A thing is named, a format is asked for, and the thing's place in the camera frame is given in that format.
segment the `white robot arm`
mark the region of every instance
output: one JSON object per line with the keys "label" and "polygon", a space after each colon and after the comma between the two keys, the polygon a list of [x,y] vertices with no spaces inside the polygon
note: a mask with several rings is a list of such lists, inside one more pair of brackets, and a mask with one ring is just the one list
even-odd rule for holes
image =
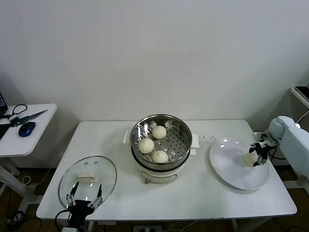
{"label": "white robot arm", "polygon": [[309,178],[309,133],[293,119],[279,116],[271,121],[265,133],[254,133],[254,136],[269,148],[279,146],[293,169]]}

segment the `blue mouse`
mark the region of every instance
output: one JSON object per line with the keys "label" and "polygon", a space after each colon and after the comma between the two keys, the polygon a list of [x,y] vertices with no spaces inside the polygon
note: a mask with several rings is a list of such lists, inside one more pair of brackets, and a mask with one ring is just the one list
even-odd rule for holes
{"label": "blue mouse", "polygon": [[27,122],[19,128],[18,134],[21,137],[27,137],[31,134],[33,129],[35,128],[35,122]]}

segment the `white plate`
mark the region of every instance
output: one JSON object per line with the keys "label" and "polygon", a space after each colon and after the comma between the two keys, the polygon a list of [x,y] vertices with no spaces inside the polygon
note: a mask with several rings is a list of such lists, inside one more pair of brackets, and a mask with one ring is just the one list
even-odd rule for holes
{"label": "white plate", "polygon": [[243,157],[249,148],[250,144],[238,139],[223,138],[212,144],[210,160],[224,181],[239,189],[255,190],[261,188],[269,178],[269,161],[262,166],[247,166]]}

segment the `robotic arm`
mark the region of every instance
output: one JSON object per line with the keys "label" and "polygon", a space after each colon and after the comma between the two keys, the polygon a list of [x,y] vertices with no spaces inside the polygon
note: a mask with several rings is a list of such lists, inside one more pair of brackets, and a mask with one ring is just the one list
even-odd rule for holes
{"label": "robotic arm", "polygon": [[265,154],[279,146],[293,169],[309,178],[309,133],[293,119],[279,116],[271,121],[265,133],[254,133],[254,137],[257,142],[252,145],[250,152],[256,150],[258,154],[256,165],[263,165],[267,160]]}
{"label": "robotic arm", "polygon": [[102,203],[102,185],[100,185],[97,197],[91,201],[75,200],[74,195],[79,182],[72,188],[70,194],[67,194],[68,210],[72,214],[69,220],[69,226],[64,227],[62,232],[85,232],[84,225],[86,216],[92,214]]}

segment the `perforated steamer tray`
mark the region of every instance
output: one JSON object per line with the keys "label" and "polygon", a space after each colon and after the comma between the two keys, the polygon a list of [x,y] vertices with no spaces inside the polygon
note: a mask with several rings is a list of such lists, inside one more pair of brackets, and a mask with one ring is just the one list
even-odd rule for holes
{"label": "perforated steamer tray", "polygon": [[[163,139],[155,139],[152,130],[155,126],[163,126],[167,134]],[[154,149],[149,154],[139,151],[139,142],[150,138],[154,142]],[[169,115],[153,115],[138,122],[130,136],[130,143],[134,158],[144,167],[156,171],[170,171],[182,165],[190,153],[192,135],[188,126],[180,119]],[[162,150],[169,156],[168,163],[155,163],[152,155]]]}

